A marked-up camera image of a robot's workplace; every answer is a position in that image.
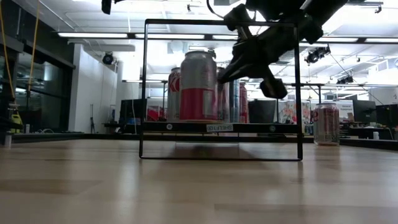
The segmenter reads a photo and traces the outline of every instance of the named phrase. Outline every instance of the diet coke can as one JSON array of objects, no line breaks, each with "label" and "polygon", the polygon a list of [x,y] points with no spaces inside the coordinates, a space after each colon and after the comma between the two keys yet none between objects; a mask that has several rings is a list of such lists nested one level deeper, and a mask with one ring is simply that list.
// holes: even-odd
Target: diet coke can
[{"label": "diet coke can", "polygon": [[167,121],[180,121],[180,68],[173,68],[169,75],[167,93]]},{"label": "diet coke can", "polygon": [[244,83],[239,84],[239,115],[240,123],[247,124],[249,122],[249,103],[248,91],[244,87]]},{"label": "diet coke can", "polygon": [[317,104],[313,120],[314,143],[322,146],[338,146],[340,143],[340,120],[336,104]]},{"label": "diet coke can", "polygon": [[180,120],[217,121],[216,63],[211,54],[193,51],[181,63]]},{"label": "diet coke can", "polygon": [[[224,68],[218,67],[217,74]],[[229,123],[229,83],[218,84],[218,120]]]}]

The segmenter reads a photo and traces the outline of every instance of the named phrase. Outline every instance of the shelf label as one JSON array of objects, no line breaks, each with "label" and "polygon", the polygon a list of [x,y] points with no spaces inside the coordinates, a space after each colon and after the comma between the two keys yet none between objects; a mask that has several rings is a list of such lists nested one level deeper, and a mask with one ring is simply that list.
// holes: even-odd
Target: shelf label
[{"label": "shelf label", "polygon": [[234,131],[233,124],[207,124],[207,132],[228,132]]}]

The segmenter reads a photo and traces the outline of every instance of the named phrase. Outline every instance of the soda can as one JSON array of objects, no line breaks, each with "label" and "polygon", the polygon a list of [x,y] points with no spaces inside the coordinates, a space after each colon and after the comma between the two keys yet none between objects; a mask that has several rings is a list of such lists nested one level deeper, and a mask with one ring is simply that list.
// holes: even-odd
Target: soda can
[{"label": "soda can", "polygon": [[[223,69],[217,68],[218,76]],[[218,84],[218,120],[229,123],[229,83]]]},{"label": "soda can", "polygon": [[249,122],[249,103],[248,90],[244,87],[244,83],[239,84],[239,115],[240,123],[247,124]]},{"label": "soda can", "polygon": [[340,119],[336,103],[317,104],[313,116],[314,143],[322,146],[338,146]]},{"label": "soda can", "polygon": [[180,79],[181,69],[173,68],[169,75],[169,87],[167,88],[167,121],[180,121]]},{"label": "soda can", "polygon": [[231,123],[240,122],[239,94],[239,80],[231,81],[229,83],[229,114]]},{"label": "soda can", "polygon": [[193,51],[181,63],[182,121],[217,121],[218,89],[216,63],[211,54]]}]

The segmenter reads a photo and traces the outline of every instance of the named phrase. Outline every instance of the glass wall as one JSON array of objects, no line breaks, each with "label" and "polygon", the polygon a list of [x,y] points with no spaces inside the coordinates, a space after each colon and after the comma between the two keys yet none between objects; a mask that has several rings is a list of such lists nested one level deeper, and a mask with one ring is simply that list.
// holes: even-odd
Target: glass wall
[{"label": "glass wall", "polygon": [[44,129],[66,131],[72,76],[63,69],[36,58],[30,97],[27,97],[31,60],[31,55],[19,54],[16,101],[20,105],[22,122],[30,124],[31,132]]},{"label": "glass wall", "polygon": [[[12,72],[14,71],[14,65],[15,65],[15,59],[13,56],[13,52],[10,50],[9,51],[9,68],[11,72],[11,78]],[[0,53],[0,117],[9,119],[9,103],[12,102],[12,93],[11,93],[11,86],[10,86],[10,81],[7,73],[7,67],[6,67],[6,58],[4,57],[4,54],[1,52]]]}]

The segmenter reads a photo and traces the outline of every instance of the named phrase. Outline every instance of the ceiling light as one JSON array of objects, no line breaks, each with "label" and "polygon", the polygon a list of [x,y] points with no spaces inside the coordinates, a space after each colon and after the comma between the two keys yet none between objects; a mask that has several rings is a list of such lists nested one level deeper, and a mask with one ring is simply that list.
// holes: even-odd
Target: ceiling light
[{"label": "ceiling light", "polygon": [[58,35],[70,38],[127,38],[127,34],[113,33],[59,32]]},{"label": "ceiling light", "polygon": [[305,57],[304,60],[310,65],[311,63],[317,63],[320,59],[324,58],[330,53],[331,52],[329,46],[318,47],[314,51],[309,52],[308,56]]},{"label": "ceiling light", "polygon": [[366,43],[398,43],[398,38],[367,38]]},{"label": "ceiling light", "polygon": [[207,51],[208,47],[202,47],[202,46],[188,46],[188,50],[204,50]]},{"label": "ceiling light", "polygon": [[358,38],[321,37],[317,42],[357,42]]},{"label": "ceiling light", "polygon": [[[142,80],[123,80],[128,83],[142,83]],[[146,83],[162,83],[162,80],[147,80]]]},{"label": "ceiling light", "polygon": [[300,47],[327,47],[327,44],[309,44],[309,43],[300,43]]},{"label": "ceiling light", "polygon": [[213,35],[213,40],[237,40],[238,35]]},{"label": "ceiling light", "polygon": [[[148,34],[150,39],[204,39],[204,35],[200,34]],[[143,39],[144,34],[136,34],[137,38]]]},{"label": "ceiling light", "polygon": [[148,99],[162,99],[162,100],[165,99],[166,100],[167,96],[165,96],[164,98],[161,96],[149,96]]}]

